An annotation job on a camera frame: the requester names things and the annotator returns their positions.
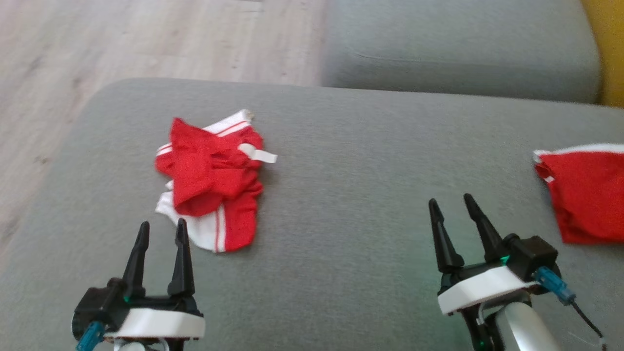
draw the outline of blue connector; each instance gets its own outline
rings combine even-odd
[[[568,284],[562,281],[555,272],[546,267],[539,267],[535,271],[535,281],[555,293],[564,306],[571,304],[577,296],[572,290],[568,289]]]
[[[104,341],[104,324],[102,322],[91,322],[87,330],[82,334],[76,351],[93,351],[97,344]]]

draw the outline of red cloth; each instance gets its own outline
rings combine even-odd
[[[251,126],[219,137],[175,118],[170,140],[172,151],[158,155],[155,166],[173,179],[173,206],[179,214],[211,213],[257,181],[261,162],[238,150],[243,143],[262,149],[262,137]]]
[[[624,145],[535,151],[564,242],[624,242]]]

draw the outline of gray sofa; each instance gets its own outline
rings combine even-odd
[[[332,0],[323,85],[595,102],[578,0]]]
[[[435,197],[467,263],[483,252],[462,203],[471,192],[502,234],[542,236],[578,303],[624,348],[623,247],[564,245],[531,152],[622,142],[624,111],[413,92],[132,79],[99,92],[52,162],[3,257],[4,350],[70,350],[73,308],[121,276],[139,225],[152,238],[148,294],[173,270],[173,224],[154,207],[154,170],[173,116],[204,126],[252,110],[266,149],[258,234],[247,249],[193,248],[206,336],[188,350],[469,350],[459,316],[440,313],[427,201]],[[564,350],[588,327],[553,295],[536,310]]]

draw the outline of gray cushion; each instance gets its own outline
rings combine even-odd
[[[593,102],[578,0],[335,0],[323,85]]]
[[[73,308],[121,276],[149,220],[145,286],[164,294],[173,224],[154,213],[166,178],[156,148],[173,116],[205,126],[241,108],[266,149],[258,235],[239,252],[193,248],[205,339],[188,350],[468,350],[459,316],[440,313],[427,201],[438,199],[466,262],[480,262],[462,203],[471,192],[501,233],[560,250],[578,303],[624,347],[621,246],[563,245],[533,149],[622,142],[624,112],[487,97],[137,79],[86,107],[3,257],[4,350],[70,350]],[[535,298],[564,350],[594,341],[570,308]]]

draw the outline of red and white cloth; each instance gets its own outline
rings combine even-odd
[[[534,151],[564,242],[624,242],[624,145]]]
[[[249,245],[256,232],[256,198],[262,162],[277,156],[262,150],[263,139],[241,110],[200,129],[173,120],[171,143],[159,147],[156,169],[172,178],[156,206],[173,223],[187,221],[193,243],[214,252]]]

